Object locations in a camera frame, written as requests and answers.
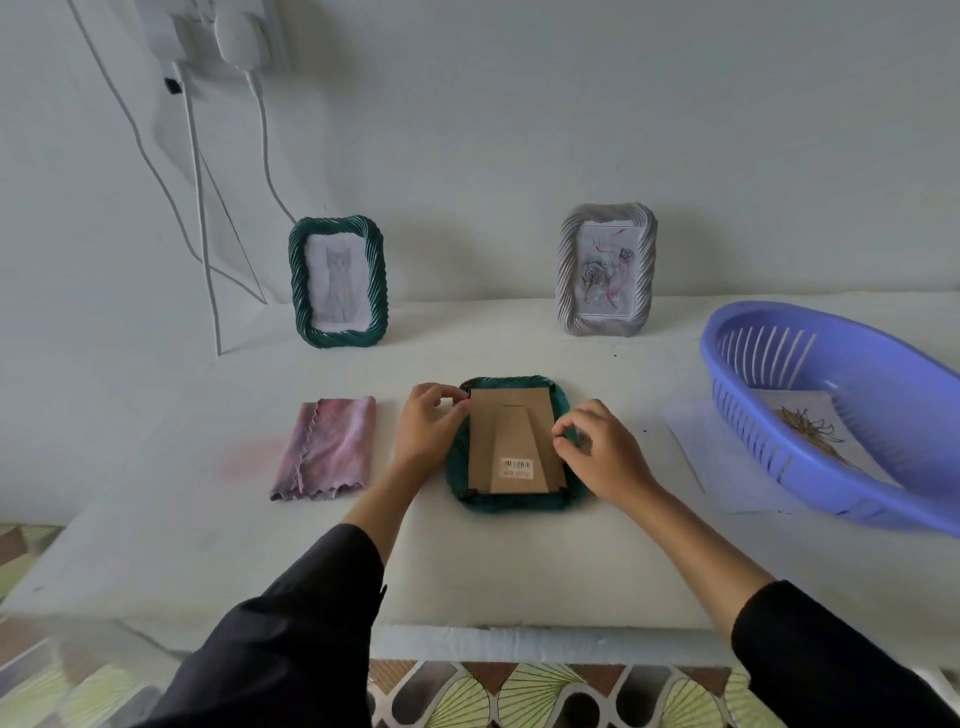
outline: black sleeve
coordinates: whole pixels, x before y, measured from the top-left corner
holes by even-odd
[[[733,652],[750,689],[796,726],[960,726],[926,682],[785,581],[747,602]]]
[[[330,529],[186,659],[143,728],[367,726],[383,563],[354,525]]]

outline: price label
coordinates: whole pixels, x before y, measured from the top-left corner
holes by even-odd
[[[501,457],[500,477],[511,477],[519,480],[533,480],[534,461],[517,459],[514,457]]]

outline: white wall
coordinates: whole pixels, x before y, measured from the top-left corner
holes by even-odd
[[[641,200],[661,293],[956,287],[950,0],[285,0],[265,83],[297,215],[370,215],[397,299],[550,296],[565,213]],[[180,100],[80,2],[193,234]],[[288,225],[242,83],[201,143],[272,297]],[[210,360],[202,272],[65,3],[0,4],[0,520],[63,521]],[[214,254],[246,276],[223,211]],[[218,284],[230,327],[256,304]]]

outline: purple basket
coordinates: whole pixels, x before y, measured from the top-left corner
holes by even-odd
[[[960,376],[900,339],[788,303],[710,316],[700,351],[713,400],[750,454],[794,496],[851,521],[960,537]],[[837,414],[903,488],[797,436],[751,389],[829,392]]]

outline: person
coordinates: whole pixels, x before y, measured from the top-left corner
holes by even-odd
[[[443,398],[454,401],[445,413]],[[367,672],[384,565],[404,514],[468,412],[468,395],[456,387],[414,387],[383,477],[262,596],[227,613],[141,725],[370,726]],[[750,673],[751,690],[784,723],[960,726],[914,672],[663,489],[602,402],[578,405],[553,433],[571,426],[586,433],[590,450],[557,437],[557,453],[665,551]]]

